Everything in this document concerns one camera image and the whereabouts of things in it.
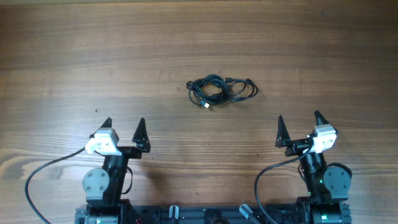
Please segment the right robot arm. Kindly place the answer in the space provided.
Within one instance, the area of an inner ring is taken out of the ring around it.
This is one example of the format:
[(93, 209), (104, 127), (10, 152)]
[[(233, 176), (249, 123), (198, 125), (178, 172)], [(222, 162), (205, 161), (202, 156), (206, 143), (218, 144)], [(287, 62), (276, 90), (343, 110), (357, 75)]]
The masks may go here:
[(338, 130), (319, 112), (314, 112), (316, 126), (303, 139), (292, 140), (282, 116), (278, 117), (275, 146), (285, 148), (285, 155), (298, 156), (300, 176), (308, 190), (307, 197), (295, 203), (298, 223), (351, 223), (351, 210), (345, 202), (351, 187), (352, 171), (340, 163), (326, 163), (323, 153), (337, 140)]

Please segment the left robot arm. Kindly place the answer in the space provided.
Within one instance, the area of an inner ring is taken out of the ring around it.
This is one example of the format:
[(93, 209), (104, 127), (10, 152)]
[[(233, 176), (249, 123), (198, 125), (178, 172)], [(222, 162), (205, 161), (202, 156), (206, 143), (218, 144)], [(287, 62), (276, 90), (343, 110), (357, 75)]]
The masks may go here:
[(106, 121), (92, 134), (85, 149), (104, 157), (100, 168), (88, 171), (82, 181), (86, 193), (86, 206), (76, 209), (75, 224), (141, 223), (142, 218), (128, 199), (121, 196), (130, 159), (140, 159), (151, 149), (146, 121), (141, 118), (132, 137), (133, 146), (118, 146), (119, 136), (112, 128), (112, 119)]

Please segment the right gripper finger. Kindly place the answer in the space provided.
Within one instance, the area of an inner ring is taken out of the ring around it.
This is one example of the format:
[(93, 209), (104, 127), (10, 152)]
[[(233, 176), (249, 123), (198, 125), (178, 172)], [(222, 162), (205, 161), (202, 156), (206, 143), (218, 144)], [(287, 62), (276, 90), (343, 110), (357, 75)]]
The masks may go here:
[(282, 115), (278, 117), (278, 129), (275, 140), (275, 147), (287, 147), (290, 142), (289, 132), (284, 123)]
[(314, 111), (317, 126), (329, 124), (327, 119), (318, 110)]

